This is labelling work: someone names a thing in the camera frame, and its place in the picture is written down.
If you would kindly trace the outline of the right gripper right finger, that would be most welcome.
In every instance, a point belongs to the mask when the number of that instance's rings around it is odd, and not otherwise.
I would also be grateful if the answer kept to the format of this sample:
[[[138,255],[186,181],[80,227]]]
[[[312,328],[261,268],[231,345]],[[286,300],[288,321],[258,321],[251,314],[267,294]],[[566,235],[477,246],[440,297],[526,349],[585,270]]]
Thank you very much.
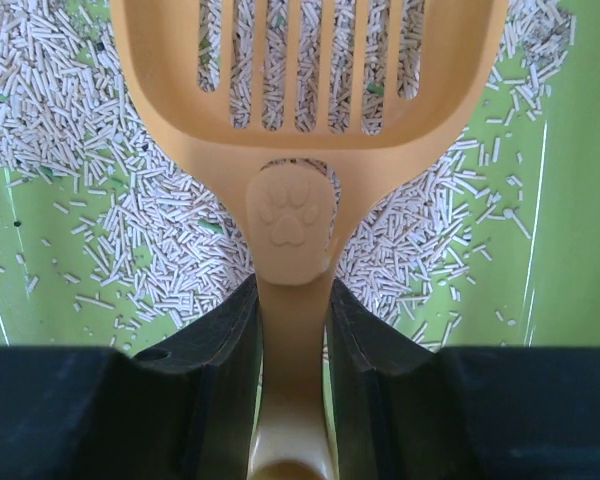
[[[344,479],[600,479],[600,348],[430,352],[335,282],[327,324]]]

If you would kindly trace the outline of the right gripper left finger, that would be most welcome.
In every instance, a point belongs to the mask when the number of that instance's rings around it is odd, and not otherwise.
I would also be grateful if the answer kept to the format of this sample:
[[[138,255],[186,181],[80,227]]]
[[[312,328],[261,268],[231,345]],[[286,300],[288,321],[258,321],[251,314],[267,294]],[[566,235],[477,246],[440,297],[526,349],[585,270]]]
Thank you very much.
[[[0,479],[243,479],[259,369],[254,278],[134,356],[0,346]]]

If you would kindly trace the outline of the orange litter scoop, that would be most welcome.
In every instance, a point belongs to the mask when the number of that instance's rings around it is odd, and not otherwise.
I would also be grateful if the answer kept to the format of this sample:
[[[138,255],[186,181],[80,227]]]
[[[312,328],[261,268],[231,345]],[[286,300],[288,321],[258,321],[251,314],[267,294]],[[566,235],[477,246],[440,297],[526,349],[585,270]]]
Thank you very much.
[[[220,81],[197,82],[202,7],[197,1],[114,1],[115,45],[134,106],[179,167],[234,217],[252,253],[263,339],[260,410],[249,454],[251,479],[337,475],[323,404],[322,354],[338,259],[361,220],[398,186],[431,167],[467,125],[499,49],[504,1],[429,1],[417,95],[398,93],[403,5],[390,5],[383,127],[362,130],[368,5],[355,7],[349,123],[328,114],[335,5],[321,9],[316,124],[295,125],[301,5],[287,17],[283,120],[264,119],[267,5],[254,15],[250,120],[230,120],[234,5],[221,10]]]

